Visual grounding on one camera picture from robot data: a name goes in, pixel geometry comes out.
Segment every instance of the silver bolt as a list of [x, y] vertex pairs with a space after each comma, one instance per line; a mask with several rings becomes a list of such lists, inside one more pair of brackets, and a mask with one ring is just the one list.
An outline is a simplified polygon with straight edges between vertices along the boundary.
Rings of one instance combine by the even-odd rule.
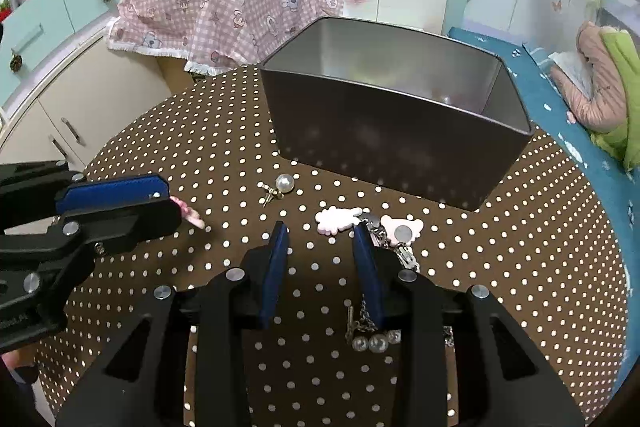
[[244, 270], [242, 268], [229, 268], [226, 271], [225, 276], [230, 281], [239, 281], [244, 278]]
[[169, 295], [171, 295], [171, 288], [169, 288], [169, 286], [158, 286], [158, 288], [154, 290], [154, 297], [159, 301], [165, 300]]
[[24, 278], [22, 287], [27, 293], [33, 293], [40, 287], [40, 276], [36, 272], [31, 272]]
[[471, 293], [474, 297], [478, 297], [479, 299], [486, 299], [489, 296], [489, 288], [483, 286], [481, 284], [476, 284], [471, 288]]
[[77, 221], [69, 221], [62, 227], [62, 233], [65, 235], [74, 235], [78, 230], [80, 230], [80, 225]]
[[398, 279], [403, 282], [413, 282], [418, 279], [418, 274], [413, 270], [404, 268], [398, 272]]
[[104, 247], [104, 243], [101, 241], [94, 245], [95, 253], [97, 253], [100, 257], [102, 257], [107, 251]]

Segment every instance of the checkered blanket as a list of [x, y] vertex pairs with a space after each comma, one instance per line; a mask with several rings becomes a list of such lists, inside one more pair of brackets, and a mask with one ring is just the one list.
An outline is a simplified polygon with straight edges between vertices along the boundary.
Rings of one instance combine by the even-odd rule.
[[260, 62], [343, 0], [121, 0], [108, 47], [186, 58], [186, 71], [219, 74]]

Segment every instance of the pearl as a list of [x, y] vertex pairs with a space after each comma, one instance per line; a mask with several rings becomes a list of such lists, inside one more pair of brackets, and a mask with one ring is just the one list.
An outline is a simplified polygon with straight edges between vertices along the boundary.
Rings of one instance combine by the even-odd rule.
[[283, 194], [287, 194], [293, 190], [293, 176], [291, 174], [281, 174], [276, 178], [276, 188]]
[[389, 344], [400, 344], [402, 333], [400, 330], [387, 331], [386, 339], [389, 341]]
[[389, 340], [386, 335], [376, 333], [369, 339], [369, 350], [372, 353], [384, 353], [389, 347]]
[[366, 337], [356, 337], [351, 342], [351, 346], [356, 351], [366, 351], [367, 347], [369, 347], [369, 341], [366, 339]]

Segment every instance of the white cloud-shaped charm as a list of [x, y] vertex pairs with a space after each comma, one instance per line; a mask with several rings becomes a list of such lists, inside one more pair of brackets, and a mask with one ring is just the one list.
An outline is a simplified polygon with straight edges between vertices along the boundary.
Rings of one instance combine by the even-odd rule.
[[391, 242], [391, 247], [397, 247], [400, 243], [411, 245], [418, 237], [424, 227], [421, 219], [393, 219], [391, 216], [382, 216], [380, 225], [385, 227], [386, 237]]
[[358, 217], [360, 214], [362, 214], [362, 209], [359, 206], [356, 208], [335, 208], [335, 205], [332, 205], [316, 214], [318, 233], [336, 235], [338, 232], [350, 229], [360, 222]]

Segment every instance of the polka dot tablecloth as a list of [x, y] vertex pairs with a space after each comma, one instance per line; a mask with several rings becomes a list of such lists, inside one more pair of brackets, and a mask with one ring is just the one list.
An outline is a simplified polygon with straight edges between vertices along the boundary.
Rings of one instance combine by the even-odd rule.
[[[621, 253], [587, 178], [540, 129], [482, 207], [464, 212], [281, 158], [257, 70], [247, 67], [148, 111], [104, 147], [87, 176], [152, 171], [199, 211], [207, 228], [183, 223], [172, 237], [100, 259], [73, 291], [68, 328], [43, 341], [38, 354], [54, 412], [142, 295], [161, 284], [178, 290], [206, 284], [264, 244], [281, 219], [290, 255], [276, 316], [269, 330], [243, 336], [254, 425], [390, 425], [399, 346], [356, 353], [344, 340], [347, 306], [357, 313], [360, 290], [348, 232], [329, 238], [316, 232], [315, 213], [331, 204], [422, 219], [414, 244], [421, 272], [444, 287], [489, 287], [586, 418], [606, 403], [625, 342]], [[273, 185], [284, 172], [295, 178], [294, 190], [263, 208], [260, 182]], [[184, 422], [193, 426], [197, 328], [191, 337]], [[450, 376], [452, 425], [455, 381]]]

